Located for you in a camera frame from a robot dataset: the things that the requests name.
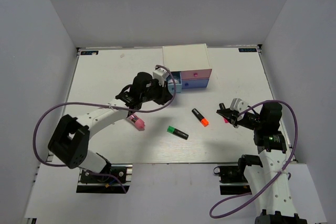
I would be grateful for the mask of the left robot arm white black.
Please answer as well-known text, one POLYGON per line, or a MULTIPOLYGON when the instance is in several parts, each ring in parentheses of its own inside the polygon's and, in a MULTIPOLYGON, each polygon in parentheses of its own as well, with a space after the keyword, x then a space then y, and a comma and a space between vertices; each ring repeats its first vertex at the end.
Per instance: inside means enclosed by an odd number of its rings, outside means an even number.
POLYGON ((48 149, 68 168, 82 168, 101 182, 110 178, 111 163, 89 150, 90 139, 119 120, 141 112, 142 104, 153 101, 164 107, 173 95, 167 87, 169 71, 157 68, 152 74, 139 72, 107 105, 80 116, 64 115, 51 137, 48 149))

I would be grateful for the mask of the pink drawer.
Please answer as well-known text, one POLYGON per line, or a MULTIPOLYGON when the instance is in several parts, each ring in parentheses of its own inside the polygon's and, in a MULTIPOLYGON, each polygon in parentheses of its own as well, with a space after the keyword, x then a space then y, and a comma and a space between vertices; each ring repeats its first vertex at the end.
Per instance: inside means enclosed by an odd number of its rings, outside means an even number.
POLYGON ((209 79, 212 69, 196 69, 181 71, 182 80, 209 79))

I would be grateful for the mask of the light blue drawer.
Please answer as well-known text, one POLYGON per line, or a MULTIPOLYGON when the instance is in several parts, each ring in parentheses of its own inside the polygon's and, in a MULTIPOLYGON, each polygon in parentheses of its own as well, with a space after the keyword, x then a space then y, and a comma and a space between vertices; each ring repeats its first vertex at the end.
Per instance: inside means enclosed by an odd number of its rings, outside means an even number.
POLYGON ((173 79, 171 76, 168 76, 166 81, 167 81, 167 87, 168 90, 171 94, 174 92, 176 93, 181 93, 182 92, 182 78, 181 78, 181 73, 180 72, 172 72, 172 76, 174 77, 175 81, 175 86, 173 84, 173 79))

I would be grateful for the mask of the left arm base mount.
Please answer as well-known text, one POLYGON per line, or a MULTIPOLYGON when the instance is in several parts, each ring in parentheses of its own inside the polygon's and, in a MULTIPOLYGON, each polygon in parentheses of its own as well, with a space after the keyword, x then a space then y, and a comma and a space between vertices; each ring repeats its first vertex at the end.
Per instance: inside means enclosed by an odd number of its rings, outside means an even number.
POLYGON ((80 169, 76 193, 79 194, 124 194, 131 185, 133 165, 112 165, 108 174, 93 175, 91 171, 80 169))

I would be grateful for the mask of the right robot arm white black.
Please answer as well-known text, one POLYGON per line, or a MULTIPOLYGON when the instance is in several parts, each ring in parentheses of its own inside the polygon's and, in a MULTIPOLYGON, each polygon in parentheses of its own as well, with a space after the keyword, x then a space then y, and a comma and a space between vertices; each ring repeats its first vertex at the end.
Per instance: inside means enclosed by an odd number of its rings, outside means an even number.
POLYGON ((307 223, 299 217, 294 206, 289 188, 291 174, 286 170, 294 156, 297 139, 288 151, 286 139, 279 129, 282 107, 287 103, 266 100, 259 106, 261 110, 256 112, 254 106, 234 98, 230 107, 221 103, 216 111, 233 127, 252 130, 258 149, 257 155, 242 155, 236 165, 214 168, 214 174, 220 177, 221 193, 228 199, 251 196, 240 207, 217 218, 228 217, 254 203, 255 223, 307 223))

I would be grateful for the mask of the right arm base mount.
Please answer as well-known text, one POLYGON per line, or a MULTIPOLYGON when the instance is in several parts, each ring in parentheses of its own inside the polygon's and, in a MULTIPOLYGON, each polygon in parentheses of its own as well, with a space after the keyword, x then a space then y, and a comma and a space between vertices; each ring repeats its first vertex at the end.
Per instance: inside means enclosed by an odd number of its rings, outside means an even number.
POLYGON ((213 169, 213 173, 219 177, 221 195, 229 196, 251 193, 247 179, 239 171, 237 165, 216 166, 213 169))

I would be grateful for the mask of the clear paper clip jar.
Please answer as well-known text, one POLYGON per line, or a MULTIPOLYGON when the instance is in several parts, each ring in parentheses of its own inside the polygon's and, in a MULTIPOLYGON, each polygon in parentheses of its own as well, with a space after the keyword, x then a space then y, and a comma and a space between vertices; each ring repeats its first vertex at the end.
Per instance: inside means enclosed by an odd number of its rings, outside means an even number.
POLYGON ((178 76, 173 76, 173 78, 171 78, 170 76, 167 77, 167 83, 168 84, 172 84, 173 80, 175 81, 176 84, 180 84, 181 83, 180 78, 178 76))

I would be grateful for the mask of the pink capped pen tube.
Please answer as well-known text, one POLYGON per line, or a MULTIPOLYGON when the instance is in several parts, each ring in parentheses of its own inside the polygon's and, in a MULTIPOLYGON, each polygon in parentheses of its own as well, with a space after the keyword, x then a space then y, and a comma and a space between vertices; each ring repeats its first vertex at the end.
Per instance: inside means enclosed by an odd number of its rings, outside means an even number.
POLYGON ((127 121, 131 123, 138 131, 145 130, 145 122, 141 118, 139 118, 136 114, 128 116, 127 121))

